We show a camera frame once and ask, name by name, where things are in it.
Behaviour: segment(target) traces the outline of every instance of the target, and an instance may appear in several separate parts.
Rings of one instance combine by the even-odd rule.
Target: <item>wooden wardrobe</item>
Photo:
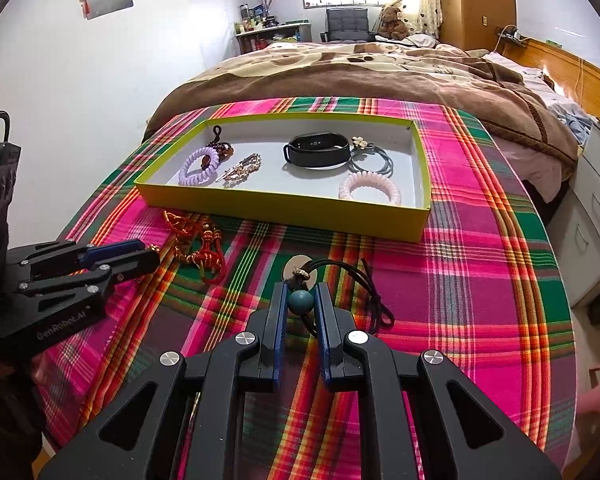
[[[442,0],[442,13],[442,43],[493,50],[496,28],[516,24],[516,0]]]

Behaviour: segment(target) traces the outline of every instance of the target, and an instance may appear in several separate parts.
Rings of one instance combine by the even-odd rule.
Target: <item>plaid bedsheet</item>
[[[173,261],[162,211],[134,188],[174,140],[206,118],[261,113],[348,112],[415,120],[432,179],[422,243],[214,217],[228,273],[208,286]],[[48,350],[43,390],[50,434],[62,446],[144,368],[168,350],[189,356],[240,332],[265,308],[295,254],[356,264],[366,258],[395,327],[392,348],[445,352],[562,466],[574,416],[570,315],[554,254],[520,181],[481,124],[438,105],[357,98],[284,98],[227,104],[177,116],[131,155],[62,234],[106,244],[141,238],[162,247],[162,265],[118,286],[107,319]],[[322,270],[334,304],[368,321],[364,291],[333,267]],[[243,478],[360,477],[356,396],[329,393],[318,378],[315,339],[289,320],[281,391],[246,399]]]

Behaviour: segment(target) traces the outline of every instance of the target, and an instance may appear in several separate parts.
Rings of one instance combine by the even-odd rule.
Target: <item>hair clip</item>
[[[225,171],[224,174],[216,179],[225,180],[228,182],[242,182],[247,180],[251,173],[258,171],[262,165],[262,157],[259,153],[251,153],[247,158],[241,160],[238,164],[232,167],[230,170]]]

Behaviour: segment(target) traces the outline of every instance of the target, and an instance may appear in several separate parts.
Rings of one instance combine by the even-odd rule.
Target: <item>teal bead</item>
[[[287,306],[296,316],[308,314],[314,309],[314,295],[306,290],[295,290],[289,295]]]

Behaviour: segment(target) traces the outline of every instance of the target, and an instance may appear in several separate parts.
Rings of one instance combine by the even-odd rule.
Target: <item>fitness tracker band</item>
[[[300,168],[339,166],[351,158],[349,139],[332,132],[299,135],[283,151],[285,160]]]

